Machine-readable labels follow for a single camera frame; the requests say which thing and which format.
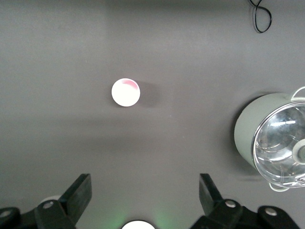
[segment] screw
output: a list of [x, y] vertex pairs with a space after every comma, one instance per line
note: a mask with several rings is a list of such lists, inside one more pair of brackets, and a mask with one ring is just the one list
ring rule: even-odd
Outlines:
[[227, 201], [225, 202], [225, 204], [226, 204], [226, 206], [228, 206], [229, 208], [235, 208], [235, 207], [236, 207], [235, 202], [232, 201], [232, 200], [227, 200]]
[[47, 203], [45, 203], [45, 204], [43, 205], [43, 208], [44, 208], [44, 209], [48, 209], [48, 208], [52, 207], [53, 204], [54, 204], [54, 203], [53, 203], [52, 201], [47, 202]]
[[7, 217], [10, 214], [11, 211], [4, 211], [0, 214], [0, 218]]
[[273, 208], [266, 208], [265, 212], [269, 215], [269, 216], [276, 216], [277, 212], [273, 209]]

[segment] gray surface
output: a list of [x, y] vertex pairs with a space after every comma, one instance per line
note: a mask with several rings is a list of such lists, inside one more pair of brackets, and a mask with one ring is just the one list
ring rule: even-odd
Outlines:
[[[232, 131], [252, 99], [305, 85], [305, 1], [265, 0], [264, 34], [246, 0], [161, 2], [0, 1], [0, 206], [25, 212], [91, 173], [79, 229], [187, 229], [210, 173], [225, 198], [303, 227], [305, 188], [273, 192]], [[123, 77], [142, 92], [130, 108], [111, 98]]]

